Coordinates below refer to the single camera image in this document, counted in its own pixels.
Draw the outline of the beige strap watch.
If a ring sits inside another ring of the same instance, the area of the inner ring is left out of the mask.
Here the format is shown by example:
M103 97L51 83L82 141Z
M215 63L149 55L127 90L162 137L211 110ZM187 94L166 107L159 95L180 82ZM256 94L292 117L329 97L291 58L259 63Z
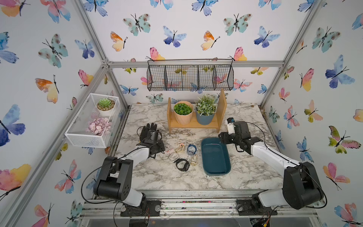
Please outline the beige strap watch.
M177 148L175 149L175 152L176 153L184 152L185 148L186 148L185 143L178 143Z

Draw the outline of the teal storage box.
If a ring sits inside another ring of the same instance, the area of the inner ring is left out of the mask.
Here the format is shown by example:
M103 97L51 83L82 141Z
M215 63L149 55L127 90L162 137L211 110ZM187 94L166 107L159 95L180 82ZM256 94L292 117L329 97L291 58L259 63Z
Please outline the teal storage box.
M208 176L224 176L231 171L227 146L218 137L202 140L201 156L204 172Z

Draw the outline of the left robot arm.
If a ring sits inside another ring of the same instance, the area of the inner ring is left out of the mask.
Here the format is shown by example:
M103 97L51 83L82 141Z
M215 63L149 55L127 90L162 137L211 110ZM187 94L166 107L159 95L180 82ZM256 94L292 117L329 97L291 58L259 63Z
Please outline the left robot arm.
M131 186L133 169L164 151L165 146L159 130L149 130L133 151L121 158L107 157L104 160L94 195L120 201L132 207L143 206L144 194Z

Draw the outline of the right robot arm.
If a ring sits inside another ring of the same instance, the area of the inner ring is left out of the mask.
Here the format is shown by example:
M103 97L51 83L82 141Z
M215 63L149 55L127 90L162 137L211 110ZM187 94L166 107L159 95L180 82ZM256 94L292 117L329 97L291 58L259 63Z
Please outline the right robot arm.
M237 152L246 152L275 169L283 178L280 189L266 190L252 197L255 210L290 206L293 209L311 208L318 201L328 201L316 169L309 162L298 162L267 146L264 140L252 137L249 122L233 118L226 120L227 131L219 134L223 144L233 144Z

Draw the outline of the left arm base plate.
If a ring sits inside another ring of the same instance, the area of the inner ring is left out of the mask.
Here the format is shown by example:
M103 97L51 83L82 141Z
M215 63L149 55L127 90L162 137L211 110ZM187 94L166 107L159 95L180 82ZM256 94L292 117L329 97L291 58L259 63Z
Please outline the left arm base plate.
M161 211L161 201L143 200L140 206L123 205L120 213L121 217L159 217Z

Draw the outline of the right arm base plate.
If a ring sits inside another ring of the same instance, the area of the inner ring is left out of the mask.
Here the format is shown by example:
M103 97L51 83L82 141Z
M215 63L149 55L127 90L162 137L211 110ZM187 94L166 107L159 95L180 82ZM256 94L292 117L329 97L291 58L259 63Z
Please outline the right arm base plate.
M257 199L244 199L236 201L236 210L239 216L272 215L278 214L271 207L264 207Z

